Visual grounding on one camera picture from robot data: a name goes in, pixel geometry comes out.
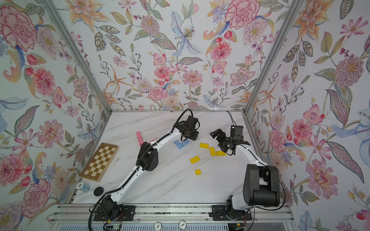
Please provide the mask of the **blue block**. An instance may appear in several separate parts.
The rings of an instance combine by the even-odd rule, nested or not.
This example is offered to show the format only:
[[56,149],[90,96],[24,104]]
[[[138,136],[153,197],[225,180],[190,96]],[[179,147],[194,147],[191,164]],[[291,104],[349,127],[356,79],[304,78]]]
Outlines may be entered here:
[[187,144],[189,144],[189,143],[190,143],[190,140],[186,140],[186,141],[182,141],[182,142],[181,142],[182,146],[185,146],[185,145],[187,145]]
[[174,141],[173,143],[176,145],[176,147],[177,147],[178,149],[182,149],[182,148],[183,148],[183,145],[182,145],[182,143],[181,143],[180,141],[176,140],[176,141]]

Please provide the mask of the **yellow angled block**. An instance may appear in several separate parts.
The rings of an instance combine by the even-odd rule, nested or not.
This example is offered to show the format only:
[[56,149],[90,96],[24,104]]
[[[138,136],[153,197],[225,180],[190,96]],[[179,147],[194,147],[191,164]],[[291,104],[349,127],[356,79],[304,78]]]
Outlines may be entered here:
[[211,154],[212,157],[213,156],[216,156],[216,151],[215,151],[215,148],[214,147],[210,147],[209,148],[209,151],[210,151],[210,154]]

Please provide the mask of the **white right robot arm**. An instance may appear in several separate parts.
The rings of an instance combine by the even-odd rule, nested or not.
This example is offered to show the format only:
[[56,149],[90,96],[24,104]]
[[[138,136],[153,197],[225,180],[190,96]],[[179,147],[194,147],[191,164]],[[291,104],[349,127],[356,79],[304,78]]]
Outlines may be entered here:
[[221,129],[210,133],[218,141],[221,151],[231,151],[232,155],[243,156],[247,160],[243,190],[231,195],[225,202],[224,214],[236,220],[242,212],[251,208],[265,211],[277,211],[284,204],[280,203],[281,181],[277,167],[269,166],[250,148],[250,143],[244,139],[243,126],[232,125],[230,135]]

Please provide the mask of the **yellow rectangular block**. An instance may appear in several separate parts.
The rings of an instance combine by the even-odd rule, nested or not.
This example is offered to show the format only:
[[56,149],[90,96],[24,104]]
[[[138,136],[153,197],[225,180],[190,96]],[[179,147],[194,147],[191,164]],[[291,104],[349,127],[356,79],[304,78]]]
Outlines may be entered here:
[[200,143],[200,144],[199,144],[199,147],[200,147],[200,148],[204,148],[204,149],[209,149],[209,144],[206,144],[206,143]]

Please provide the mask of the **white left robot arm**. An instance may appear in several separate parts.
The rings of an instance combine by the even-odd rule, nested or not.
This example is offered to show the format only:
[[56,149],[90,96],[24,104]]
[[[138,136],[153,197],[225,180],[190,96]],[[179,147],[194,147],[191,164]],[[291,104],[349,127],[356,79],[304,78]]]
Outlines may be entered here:
[[126,192],[141,175],[153,171],[158,166],[160,149],[173,141],[179,141],[182,144],[188,140],[197,140],[200,122],[198,118],[194,117],[190,109],[186,111],[190,112],[186,120],[181,119],[184,115],[181,114],[167,134],[153,142],[144,142],[141,145],[137,161],[130,175],[125,178],[118,188],[105,192],[96,203],[94,211],[109,220],[114,220],[123,215],[120,207]]

